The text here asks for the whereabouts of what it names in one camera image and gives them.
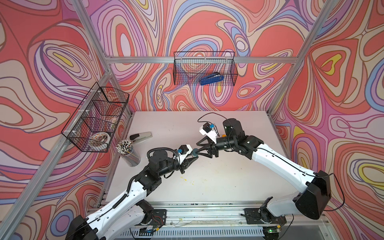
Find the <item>stapler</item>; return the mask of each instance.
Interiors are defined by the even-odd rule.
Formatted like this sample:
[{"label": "stapler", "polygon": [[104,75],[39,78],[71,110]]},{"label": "stapler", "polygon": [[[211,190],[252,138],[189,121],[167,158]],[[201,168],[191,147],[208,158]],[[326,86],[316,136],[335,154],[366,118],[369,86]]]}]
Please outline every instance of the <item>stapler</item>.
[{"label": "stapler", "polygon": [[129,140],[131,140],[132,143],[139,143],[151,137],[152,137],[151,132],[142,132],[142,133],[136,133],[136,134],[130,135]]}]

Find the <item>white table surface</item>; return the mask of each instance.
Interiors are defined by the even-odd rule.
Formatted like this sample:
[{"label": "white table surface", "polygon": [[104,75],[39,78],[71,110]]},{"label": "white table surface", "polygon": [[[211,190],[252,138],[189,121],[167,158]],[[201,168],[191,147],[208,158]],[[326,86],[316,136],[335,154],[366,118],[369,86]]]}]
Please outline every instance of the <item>white table surface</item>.
[{"label": "white table surface", "polygon": [[[207,112],[136,112],[128,136],[151,131],[153,137],[134,145],[141,162],[130,167],[120,158],[106,201],[111,201],[127,188],[130,178],[147,164],[147,151],[155,147],[177,149],[190,144],[192,148],[203,138],[199,132],[203,123],[198,118]],[[254,135],[272,149],[284,151],[264,111],[221,111],[227,118],[236,118],[246,135]],[[224,119],[209,114],[202,120],[217,125],[220,136],[224,134]],[[150,202],[222,202],[264,201],[267,197],[280,197],[296,190],[282,177],[264,165],[249,160],[236,152],[220,151],[212,159],[200,156],[185,174],[175,172],[169,179],[162,178],[161,185],[146,197]]]}]

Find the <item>black wire basket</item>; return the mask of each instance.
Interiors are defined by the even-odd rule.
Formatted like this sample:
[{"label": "black wire basket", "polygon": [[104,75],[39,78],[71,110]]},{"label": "black wire basket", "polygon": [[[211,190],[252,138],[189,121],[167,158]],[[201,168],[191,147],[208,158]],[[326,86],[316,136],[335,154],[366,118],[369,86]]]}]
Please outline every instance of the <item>black wire basket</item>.
[{"label": "black wire basket", "polygon": [[98,86],[73,128],[65,130],[76,111],[61,133],[82,152],[108,152],[128,100],[129,94],[122,90]]},{"label": "black wire basket", "polygon": [[175,85],[234,86],[238,76],[233,51],[174,52]]}]

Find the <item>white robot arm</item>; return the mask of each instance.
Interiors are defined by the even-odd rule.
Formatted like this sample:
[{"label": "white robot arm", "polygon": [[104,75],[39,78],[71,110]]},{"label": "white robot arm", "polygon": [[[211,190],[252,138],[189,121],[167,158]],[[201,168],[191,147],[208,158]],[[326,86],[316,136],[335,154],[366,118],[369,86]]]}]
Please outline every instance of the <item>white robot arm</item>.
[{"label": "white robot arm", "polygon": [[[161,176],[175,170],[183,174],[199,155],[218,157],[220,150],[235,151],[265,165],[297,190],[284,197],[267,198],[258,213],[262,222],[270,223],[275,217],[300,213],[311,219],[320,218],[331,198],[329,175],[306,169],[278,154],[257,137],[245,135],[240,122],[234,118],[226,119],[223,126],[226,136],[218,137],[212,124],[203,125],[200,132],[205,137],[197,143],[200,149],[192,149],[190,145],[181,145],[178,150],[151,149],[147,153],[149,164],[131,178],[127,190],[85,219],[76,217],[70,224],[66,240],[112,240],[134,225],[149,223],[153,207],[144,198],[161,184]],[[166,151],[173,152],[173,158],[169,158]]]}]

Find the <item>colorful swirl wallpaper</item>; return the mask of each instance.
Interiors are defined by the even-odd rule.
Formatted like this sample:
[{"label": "colorful swirl wallpaper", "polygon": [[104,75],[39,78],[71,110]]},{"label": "colorful swirl wallpaper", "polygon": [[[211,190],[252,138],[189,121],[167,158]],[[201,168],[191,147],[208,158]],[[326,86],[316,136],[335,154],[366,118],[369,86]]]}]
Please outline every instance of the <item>colorful swirl wallpaper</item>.
[{"label": "colorful swirl wallpaper", "polygon": [[[323,0],[82,0],[109,56],[297,56]],[[340,239],[384,239],[384,2],[340,0],[273,120],[292,160],[335,172]],[[111,65],[134,111],[266,110],[289,64],[238,64],[234,87],[175,86],[173,64]],[[71,0],[0,1],[0,220],[103,75]],[[123,116],[111,148],[121,139]],[[72,145],[13,240],[63,240],[113,158]],[[332,182],[329,208],[342,202]]]},{"label": "colorful swirl wallpaper", "polygon": [[340,239],[384,239],[383,40],[383,1],[339,1],[273,113],[293,161],[337,176]]},{"label": "colorful swirl wallpaper", "polygon": [[[0,220],[103,73],[68,2],[0,1]],[[94,207],[112,157],[70,145],[12,239],[64,239]]]},{"label": "colorful swirl wallpaper", "polygon": [[[84,1],[108,56],[173,56],[233,50],[296,56],[322,1]],[[135,111],[266,110],[288,64],[238,64],[236,85],[175,86],[173,64],[114,64]]]}]

